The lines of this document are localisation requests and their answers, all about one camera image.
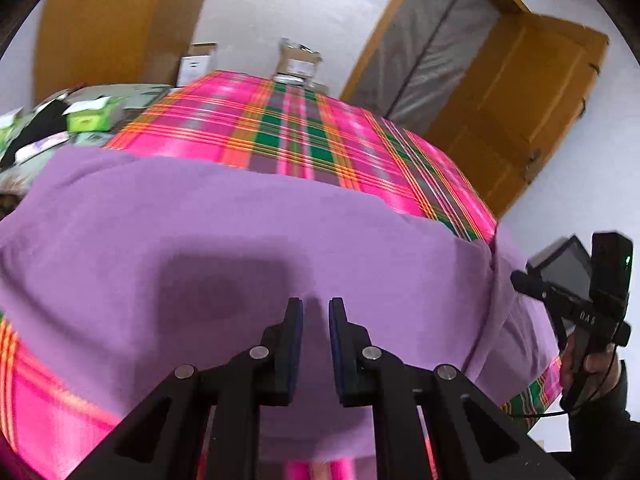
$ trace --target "wooden door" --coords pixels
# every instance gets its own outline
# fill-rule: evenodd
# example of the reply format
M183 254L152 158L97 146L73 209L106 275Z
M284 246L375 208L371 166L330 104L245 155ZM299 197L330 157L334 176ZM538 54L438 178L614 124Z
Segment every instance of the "wooden door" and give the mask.
M607 45L577 23L505 14L425 139L500 217L582 114Z

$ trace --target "small screen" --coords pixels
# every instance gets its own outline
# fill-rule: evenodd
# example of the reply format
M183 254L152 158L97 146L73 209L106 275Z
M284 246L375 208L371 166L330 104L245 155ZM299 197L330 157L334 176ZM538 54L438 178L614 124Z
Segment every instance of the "small screen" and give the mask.
M589 299L591 263L579 241L574 241L557 257L543 265L539 272L544 281L560 285L584 300Z

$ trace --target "black cable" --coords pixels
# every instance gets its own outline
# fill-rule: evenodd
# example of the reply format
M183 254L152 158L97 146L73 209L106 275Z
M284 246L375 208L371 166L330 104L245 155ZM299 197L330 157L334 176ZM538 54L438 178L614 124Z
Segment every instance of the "black cable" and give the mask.
M589 398L587 400L585 400L580 406L578 406L578 408L576 410L574 410L574 412L579 412L584 406L586 406L589 402L591 402L593 400L593 398L602 389L602 387L604 386L604 383L607 381L607 378L609 377L609 374L611 373L611 370L613 369L614 363L616 362L616 353L617 353L617 351L618 351L618 345L616 345L614 347L614 349L613 349L613 356L611 357L611 362L609 363L609 368L607 368L607 373L604 374L604 377L602 378L602 382L596 388L596 390L589 396ZM545 418L545 417L548 417L548 416L560 416L560 415L569 415L569 412L566 411L566 410L562 410L562 412L535 413L533 415L511 415L511 413L509 414L509 416L511 418Z

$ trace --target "person's hand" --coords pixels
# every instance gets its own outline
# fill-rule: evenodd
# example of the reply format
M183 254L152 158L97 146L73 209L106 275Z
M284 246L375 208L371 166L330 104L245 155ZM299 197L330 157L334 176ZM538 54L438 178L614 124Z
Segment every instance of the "person's hand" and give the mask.
M571 334L567 340L566 348L562 353L562 365L560 367L560 380L564 392L567 392L574 382L574 373L572 372L572 367L574 366L574 348L575 335ZM612 359L614 359L614 363L611 366L611 370L604 384L602 384ZM584 360L584 369L593 375L589 377L584 386L584 395L582 398L589 399L601 384L602 386L598 393L595 394L591 400L599 399L613 390L616 384L618 384L620 373L622 372L620 359L614 354L613 343L607 347L606 352L588 355Z

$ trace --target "cardboard box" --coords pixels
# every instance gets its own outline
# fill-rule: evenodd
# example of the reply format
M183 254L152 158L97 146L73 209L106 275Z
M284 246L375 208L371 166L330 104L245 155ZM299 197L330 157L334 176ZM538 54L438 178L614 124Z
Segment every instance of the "cardboard box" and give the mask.
M216 69L217 43L195 43L180 60L177 87L187 86Z
M303 79L313 79L321 61L322 57L319 52L310 52L304 48L294 48L287 45L280 51L280 61L276 72Z

